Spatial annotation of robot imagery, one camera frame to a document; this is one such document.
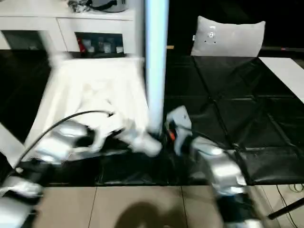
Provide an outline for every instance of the white pillar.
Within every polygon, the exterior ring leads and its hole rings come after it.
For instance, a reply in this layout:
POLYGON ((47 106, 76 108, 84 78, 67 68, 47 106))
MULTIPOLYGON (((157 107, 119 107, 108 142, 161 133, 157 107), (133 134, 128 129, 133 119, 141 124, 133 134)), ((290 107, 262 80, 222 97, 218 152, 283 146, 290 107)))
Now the white pillar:
POLYGON ((162 128, 169 0, 146 0, 146 83, 150 130, 162 128))

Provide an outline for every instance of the beige floor tile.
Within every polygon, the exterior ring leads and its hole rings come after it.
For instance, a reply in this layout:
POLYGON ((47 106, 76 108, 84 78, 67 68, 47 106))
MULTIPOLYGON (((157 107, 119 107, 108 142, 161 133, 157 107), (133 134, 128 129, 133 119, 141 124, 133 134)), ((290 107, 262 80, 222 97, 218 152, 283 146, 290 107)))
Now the beige floor tile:
POLYGON ((188 228, 222 228, 209 186, 182 187, 188 228))
POLYGON ((96 188, 47 188, 35 228, 87 228, 96 188))
MULTIPOLYGON (((285 206, 281 200, 281 197, 278 193, 276 185, 264 185, 262 187, 263 187, 263 189, 269 199, 271 207, 274 211, 277 211, 285 206)), ((289 189, 288 185, 279 185, 278 187, 287 204, 291 204, 291 203, 299 200, 300 198, 304 197, 304 192, 301 192, 301 193, 292 192, 289 189)), ((300 228, 303 228, 304 227, 304 216, 303 216, 304 207, 300 207, 296 210, 293 210, 292 212, 290 212, 290 214, 291 214, 294 222, 296 223, 296 225, 300 228)), ((279 221, 281 228, 291 228, 292 227, 288 214, 278 217, 277 220, 279 221)))
MULTIPOLYGON (((209 186, 182 187, 185 201, 185 210, 189 228, 222 228, 223 223, 218 213, 217 206, 209 186)), ((276 220, 266 219, 266 215, 271 213, 271 207, 265 195, 256 187, 250 187, 251 196, 256 204, 256 208, 268 228, 277 228, 279 224, 276 220)))
POLYGON ((180 187, 100 187, 90 228, 186 228, 180 187))
POLYGON ((277 219, 269 220, 268 215, 273 212, 270 205, 269 199, 267 198, 265 191, 262 186, 252 186, 249 187, 251 197, 256 205, 257 212, 260 218, 264 221, 266 227, 268 228, 280 228, 277 219))

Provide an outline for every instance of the black foam mat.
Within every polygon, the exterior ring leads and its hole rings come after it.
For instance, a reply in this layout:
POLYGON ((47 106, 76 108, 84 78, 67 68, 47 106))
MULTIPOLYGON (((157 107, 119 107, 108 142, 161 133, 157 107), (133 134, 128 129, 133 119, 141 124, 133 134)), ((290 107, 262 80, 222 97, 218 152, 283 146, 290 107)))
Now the black foam mat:
MULTIPOLYGON (((9 54, 0 55, 0 58, 8 57, 9 54)), ((20 64, 25 66, 25 71, 26 66, 32 69, 29 72, 33 76, 27 78, 35 78, 37 83, 24 79, 20 75, 23 70, 4 70, 5 77, 10 75, 11 78, 5 81, 7 87, 1 87, 2 101, 14 97, 16 105, 5 103, 8 111, 3 109, 0 113, 3 120, 9 122, 10 117, 22 118, 27 103, 32 107, 31 116, 34 116, 49 74, 49 67, 41 60, 45 59, 35 56, 20 64), (27 90, 15 93, 19 85, 27 90)), ((1 69, 14 63, 4 62, 0 61, 1 69)), ((194 130, 206 134, 231 153, 248 184, 304 182, 304 104, 258 58, 169 55, 164 116, 180 105, 186 106, 194 130)), ((16 119, 15 123, 9 124, 16 126, 14 131, 22 138, 29 122, 25 126, 22 119, 16 119)), ((132 153, 124 146, 119 149, 124 153, 66 162, 57 171, 51 185, 207 183, 201 164, 177 156, 169 147, 164 146, 155 158, 132 153)))

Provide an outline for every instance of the shelf item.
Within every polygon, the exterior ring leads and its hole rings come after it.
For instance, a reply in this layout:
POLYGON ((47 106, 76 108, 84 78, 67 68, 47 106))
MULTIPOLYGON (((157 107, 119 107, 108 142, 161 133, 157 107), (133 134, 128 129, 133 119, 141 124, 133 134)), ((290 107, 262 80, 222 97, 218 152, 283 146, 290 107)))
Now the shelf item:
POLYGON ((135 53, 132 21, 61 18, 58 24, 68 51, 135 53))

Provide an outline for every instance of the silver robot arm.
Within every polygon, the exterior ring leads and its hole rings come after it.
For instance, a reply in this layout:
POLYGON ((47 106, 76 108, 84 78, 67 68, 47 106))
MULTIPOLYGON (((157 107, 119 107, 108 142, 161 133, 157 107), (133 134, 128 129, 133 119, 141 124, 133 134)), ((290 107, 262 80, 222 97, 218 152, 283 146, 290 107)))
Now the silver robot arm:
POLYGON ((29 152, 27 162, 20 163, 0 188, 0 227, 30 228, 37 215, 35 206, 43 189, 73 153, 80 140, 94 137, 86 126, 66 121, 53 129, 29 152))
POLYGON ((175 152, 202 164, 225 227, 263 228, 240 167, 213 141, 192 136, 191 121, 184 106, 167 115, 165 127, 173 139, 175 152))

